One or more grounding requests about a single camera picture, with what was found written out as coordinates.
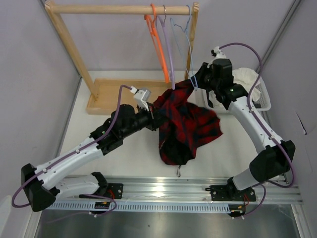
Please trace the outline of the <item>red black plaid skirt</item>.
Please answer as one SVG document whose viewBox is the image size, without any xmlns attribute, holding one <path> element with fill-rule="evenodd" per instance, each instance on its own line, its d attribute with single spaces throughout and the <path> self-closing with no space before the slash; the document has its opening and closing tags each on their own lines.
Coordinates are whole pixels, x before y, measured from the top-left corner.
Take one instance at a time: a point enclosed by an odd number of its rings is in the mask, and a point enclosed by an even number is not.
<svg viewBox="0 0 317 238">
<path fill-rule="evenodd" d="M 195 159 L 197 149 L 222 136 L 220 119 L 214 111 L 188 102 L 194 87 L 190 80 L 175 84 L 154 101 L 167 118 L 159 127 L 159 155 L 169 166 L 181 167 Z"/>
</svg>

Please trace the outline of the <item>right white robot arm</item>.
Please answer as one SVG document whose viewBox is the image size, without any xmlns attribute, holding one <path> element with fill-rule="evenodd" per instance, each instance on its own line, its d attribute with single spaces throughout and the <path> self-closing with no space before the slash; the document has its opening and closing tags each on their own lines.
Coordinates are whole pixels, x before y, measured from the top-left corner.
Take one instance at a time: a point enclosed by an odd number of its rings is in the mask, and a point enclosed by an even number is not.
<svg viewBox="0 0 317 238">
<path fill-rule="evenodd" d="M 242 125 L 255 146 L 257 156 L 249 167 L 227 180 L 226 185 L 207 188 L 213 201 L 243 201 L 245 196 L 254 202 L 252 188 L 272 178 L 293 171 L 295 144 L 285 141 L 267 124 L 255 108 L 246 89 L 234 83 L 232 63 L 229 59 L 204 62 L 195 74 L 198 88 L 213 91 L 216 99 Z"/>
</svg>

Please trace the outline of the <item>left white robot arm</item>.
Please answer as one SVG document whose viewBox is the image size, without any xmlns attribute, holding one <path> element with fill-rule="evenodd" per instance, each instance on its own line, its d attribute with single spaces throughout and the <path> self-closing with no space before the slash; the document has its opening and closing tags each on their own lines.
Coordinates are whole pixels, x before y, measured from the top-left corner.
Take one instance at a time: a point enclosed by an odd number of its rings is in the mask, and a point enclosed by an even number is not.
<svg viewBox="0 0 317 238">
<path fill-rule="evenodd" d="M 102 173 L 77 178 L 68 175 L 117 149 L 124 138 L 143 128 L 155 131 L 166 121 L 153 105 L 135 112 L 131 105 L 123 104 L 74 149 L 36 167 L 26 164 L 21 169 L 21 183 L 32 210 L 42 211 L 56 200 L 72 196 L 103 198 L 108 182 Z"/>
</svg>

